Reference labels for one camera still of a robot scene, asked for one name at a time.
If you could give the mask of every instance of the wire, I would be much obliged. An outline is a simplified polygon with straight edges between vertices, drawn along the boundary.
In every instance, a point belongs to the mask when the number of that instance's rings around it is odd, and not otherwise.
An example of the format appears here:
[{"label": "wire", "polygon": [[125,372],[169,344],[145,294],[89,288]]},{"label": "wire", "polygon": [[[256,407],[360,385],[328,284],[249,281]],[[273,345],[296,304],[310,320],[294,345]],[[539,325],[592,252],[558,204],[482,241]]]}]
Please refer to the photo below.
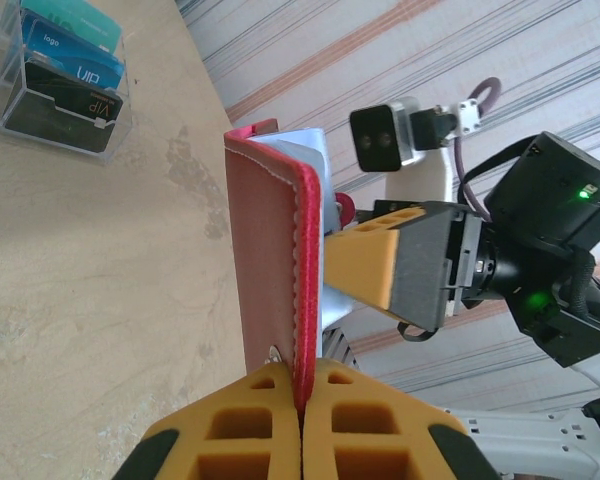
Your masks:
[{"label": "wire", "polygon": [[407,329],[409,329],[409,327],[415,327],[415,325],[411,325],[409,323],[404,323],[404,322],[398,322],[398,332],[400,332],[400,335],[402,335],[402,338],[404,340],[406,340],[407,342],[426,342],[427,340],[429,340],[431,337],[433,337],[436,333],[438,333],[438,328],[436,328],[433,332],[429,332],[429,331],[422,331],[422,333],[419,333],[418,335],[412,335],[407,333]]},{"label": "wire", "polygon": [[587,308],[587,288],[591,283],[596,261],[591,252],[576,248],[573,256],[573,273],[569,287],[569,313],[586,320],[589,315]]},{"label": "wire", "polygon": [[[471,92],[469,98],[477,99],[487,90],[489,90],[487,98],[478,104],[478,113],[480,114],[481,118],[489,113],[489,110],[493,108],[495,103],[498,101],[498,98],[500,98],[500,95],[502,94],[502,82],[500,79],[496,77],[489,77],[486,80],[483,80],[476,88],[473,89],[473,92]],[[491,216],[489,215],[489,212],[487,212],[487,210],[480,204],[480,201],[473,193],[471,187],[464,181],[465,170],[464,162],[462,160],[462,141],[460,140],[460,137],[456,138],[453,143],[453,156],[456,164],[456,171],[458,172],[458,178],[460,180],[460,186],[458,188],[462,189],[467,201],[478,213],[478,215],[480,215],[485,221],[490,222]]]},{"label": "wire", "polygon": [[[505,163],[508,163],[514,158],[518,158],[525,152],[527,148],[529,148],[529,146],[533,143],[535,138],[536,135],[533,135],[531,137],[526,137],[522,140],[518,140],[516,143],[509,145],[507,148],[488,158],[477,167],[472,168],[465,174],[463,184],[469,185],[469,182],[474,178],[484,173],[487,173],[489,170],[493,170],[494,168],[497,168],[500,165],[504,165]],[[461,203],[463,205],[467,204],[467,200],[464,195],[464,189],[462,188],[458,188],[458,203]]]}]

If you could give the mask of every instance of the striped wall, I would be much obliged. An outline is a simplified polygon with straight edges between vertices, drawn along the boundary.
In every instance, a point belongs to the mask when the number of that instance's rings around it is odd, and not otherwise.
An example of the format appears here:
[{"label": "striped wall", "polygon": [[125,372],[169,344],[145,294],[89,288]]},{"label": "striped wall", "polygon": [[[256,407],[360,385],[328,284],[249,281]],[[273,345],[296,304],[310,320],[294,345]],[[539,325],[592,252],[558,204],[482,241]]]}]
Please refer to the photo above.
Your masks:
[{"label": "striped wall", "polygon": [[[334,183],[360,207],[384,180],[357,168],[349,112],[405,95],[454,102],[492,75],[503,96],[465,142],[467,167],[541,130],[600,159],[600,0],[177,1],[231,121],[324,128]],[[505,169],[475,182],[480,196]],[[544,411],[600,394],[544,357],[499,302],[423,344],[366,307],[342,329],[363,371],[439,405]]]}]

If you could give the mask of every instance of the white stitching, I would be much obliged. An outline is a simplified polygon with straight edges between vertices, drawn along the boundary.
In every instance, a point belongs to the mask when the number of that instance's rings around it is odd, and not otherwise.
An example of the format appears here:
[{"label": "white stitching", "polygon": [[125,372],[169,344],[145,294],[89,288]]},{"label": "white stitching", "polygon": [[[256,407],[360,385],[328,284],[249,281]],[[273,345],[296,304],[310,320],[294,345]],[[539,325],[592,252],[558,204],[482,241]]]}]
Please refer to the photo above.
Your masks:
[{"label": "white stitching", "polygon": [[274,178],[277,178],[278,180],[286,183],[287,185],[291,185],[291,188],[293,188],[293,201],[295,204],[295,211],[293,212],[293,356],[295,362],[295,359],[298,357],[298,274],[300,273],[298,271],[298,191],[293,182],[287,180],[286,178],[282,177],[281,175],[278,175],[275,172],[272,172],[269,168],[267,168],[255,158],[247,155],[246,153],[233,150],[232,148],[229,148],[226,145],[225,149],[231,153],[235,153],[236,155],[240,155],[241,157],[251,160],[255,164],[259,165],[261,168],[263,168],[267,173],[269,173],[269,175],[271,175]]}]

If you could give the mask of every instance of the table surface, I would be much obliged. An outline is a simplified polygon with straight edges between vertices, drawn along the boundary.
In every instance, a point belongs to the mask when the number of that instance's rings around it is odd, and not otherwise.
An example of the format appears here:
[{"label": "table surface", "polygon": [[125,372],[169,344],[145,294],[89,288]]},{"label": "table surface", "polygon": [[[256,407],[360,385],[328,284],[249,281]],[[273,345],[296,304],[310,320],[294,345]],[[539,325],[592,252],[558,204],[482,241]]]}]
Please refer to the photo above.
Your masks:
[{"label": "table surface", "polygon": [[146,428],[244,374],[222,133],[173,0],[123,26],[113,163],[0,142],[0,479],[110,478]]}]

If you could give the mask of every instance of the red leather wallet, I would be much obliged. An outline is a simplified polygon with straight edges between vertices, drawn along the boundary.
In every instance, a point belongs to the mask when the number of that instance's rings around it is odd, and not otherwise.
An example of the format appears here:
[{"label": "red leather wallet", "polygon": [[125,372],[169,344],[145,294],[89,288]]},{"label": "red leather wallet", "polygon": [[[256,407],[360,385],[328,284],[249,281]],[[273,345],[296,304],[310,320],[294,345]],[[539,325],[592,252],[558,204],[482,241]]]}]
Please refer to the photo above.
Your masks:
[{"label": "red leather wallet", "polygon": [[247,373],[277,347],[304,412],[318,338],[321,191],[312,167],[249,140],[277,130],[267,120],[225,134],[229,216]]}]

